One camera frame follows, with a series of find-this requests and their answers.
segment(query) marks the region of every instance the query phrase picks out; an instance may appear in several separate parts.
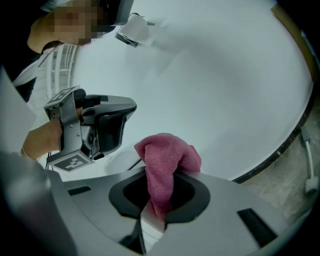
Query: cable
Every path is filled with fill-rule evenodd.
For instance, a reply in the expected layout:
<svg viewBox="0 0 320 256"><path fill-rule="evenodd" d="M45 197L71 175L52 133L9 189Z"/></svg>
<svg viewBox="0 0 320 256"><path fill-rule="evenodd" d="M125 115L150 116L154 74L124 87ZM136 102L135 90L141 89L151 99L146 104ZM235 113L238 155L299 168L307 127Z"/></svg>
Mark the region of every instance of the cable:
<svg viewBox="0 0 320 256"><path fill-rule="evenodd" d="M310 149L309 141L305 142L305 147L306 147L306 152L307 152L308 161L309 161L310 178L313 178L315 176L315 173L314 173L314 164L313 164L313 161L312 161L312 155L311 155L311 149Z"/></svg>
<svg viewBox="0 0 320 256"><path fill-rule="evenodd" d="M49 165L47 163L45 164L45 169L49 170Z"/></svg>

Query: human hand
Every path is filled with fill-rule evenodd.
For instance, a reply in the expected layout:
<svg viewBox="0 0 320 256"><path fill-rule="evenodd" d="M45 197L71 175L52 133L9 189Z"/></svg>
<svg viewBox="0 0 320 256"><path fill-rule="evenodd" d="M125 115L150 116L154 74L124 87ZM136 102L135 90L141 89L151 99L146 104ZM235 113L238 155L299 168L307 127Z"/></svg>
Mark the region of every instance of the human hand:
<svg viewBox="0 0 320 256"><path fill-rule="evenodd" d="M79 118L82 110L82 107L76 110ZM60 120L55 118L28 133L21 154L36 160L48 152L58 151L61 134Z"/></svg>

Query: black opening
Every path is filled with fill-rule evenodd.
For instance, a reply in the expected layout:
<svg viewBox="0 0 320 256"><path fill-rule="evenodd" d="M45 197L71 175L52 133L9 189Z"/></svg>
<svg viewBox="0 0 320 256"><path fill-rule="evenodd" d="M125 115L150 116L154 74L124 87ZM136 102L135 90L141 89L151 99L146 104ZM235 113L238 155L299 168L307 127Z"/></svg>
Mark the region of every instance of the black opening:
<svg viewBox="0 0 320 256"><path fill-rule="evenodd" d="M93 160L99 160L104 157L105 157L105 155L101 153L101 154L97 155Z"/></svg>
<svg viewBox="0 0 320 256"><path fill-rule="evenodd" d="M195 195L195 188L189 182L175 175L173 176L173 182L173 193L170 199L172 211L185 205Z"/></svg>
<svg viewBox="0 0 320 256"><path fill-rule="evenodd" d="M87 157L90 156L90 149L88 149L85 145L82 145L81 152L83 152Z"/></svg>
<svg viewBox="0 0 320 256"><path fill-rule="evenodd" d="M142 211L150 198L147 187L147 176L144 175L127 185L123 189L123 194Z"/></svg>
<svg viewBox="0 0 320 256"><path fill-rule="evenodd" d="M91 188L88 186L81 186L81 187L77 187L77 188L73 188L73 189L69 189L68 193L70 196L74 196L74 195L78 195L87 191L90 191Z"/></svg>
<svg viewBox="0 0 320 256"><path fill-rule="evenodd" d="M97 124L100 152L108 152L121 145L125 122L122 113L100 116Z"/></svg>
<svg viewBox="0 0 320 256"><path fill-rule="evenodd" d="M127 235L119 243L138 254L141 254L141 255L146 254L146 248L145 248L145 243L142 235L140 219L136 221L132 234Z"/></svg>
<svg viewBox="0 0 320 256"><path fill-rule="evenodd" d="M260 247L266 246L277 238L277 235L253 209L248 208L240 210L237 213Z"/></svg>

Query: black slot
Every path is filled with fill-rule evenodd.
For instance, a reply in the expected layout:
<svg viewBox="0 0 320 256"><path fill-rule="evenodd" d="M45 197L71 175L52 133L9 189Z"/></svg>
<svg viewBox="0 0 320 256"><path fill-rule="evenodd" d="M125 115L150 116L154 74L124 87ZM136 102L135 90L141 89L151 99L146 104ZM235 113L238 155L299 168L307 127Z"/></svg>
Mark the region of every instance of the black slot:
<svg viewBox="0 0 320 256"><path fill-rule="evenodd" d="M74 196L74 195L78 195L87 191L90 191L91 188L88 186L81 186L81 187L77 187L77 188L73 188L73 189L69 189L68 193L70 196Z"/></svg>
<svg viewBox="0 0 320 256"><path fill-rule="evenodd" d="M261 248L277 238L277 235L253 209L248 208L237 213Z"/></svg>
<svg viewBox="0 0 320 256"><path fill-rule="evenodd" d="M148 193L147 176L136 179L123 189L123 195L133 204L139 207L140 211L145 208L150 199Z"/></svg>
<svg viewBox="0 0 320 256"><path fill-rule="evenodd" d="M170 199L172 211L185 205L195 196L195 188L182 178L173 175L174 187Z"/></svg>

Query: white surface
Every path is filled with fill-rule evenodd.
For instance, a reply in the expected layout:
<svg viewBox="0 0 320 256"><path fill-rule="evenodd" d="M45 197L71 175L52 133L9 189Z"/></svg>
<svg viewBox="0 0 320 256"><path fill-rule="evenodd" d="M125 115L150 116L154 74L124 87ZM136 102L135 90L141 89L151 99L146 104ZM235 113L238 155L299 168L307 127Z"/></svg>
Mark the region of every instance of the white surface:
<svg viewBox="0 0 320 256"><path fill-rule="evenodd" d="M274 4L135 0L131 11L162 32L151 46L128 46L114 38L115 29L82 47L71 86L136 101L125 150L146 136L172 133L194 145L204 173L239 177L287 139L312 91L303 55L273 16ZM70 179L108 174L105 163L120 152Z"/></svg>
<svg viewBox="0 0 320 256"><path fill-rule="evenodd" d="M141 212L141 229L145 249L149 252L165 232L165 223L154 215L150 202Z"/></svg>
<svg viewBox="0 0 320 256"><path fill-rule="evenodd" d="M0 85L0 151L20 154L36 116L10 81L3 66L0 67Z"/></svg>

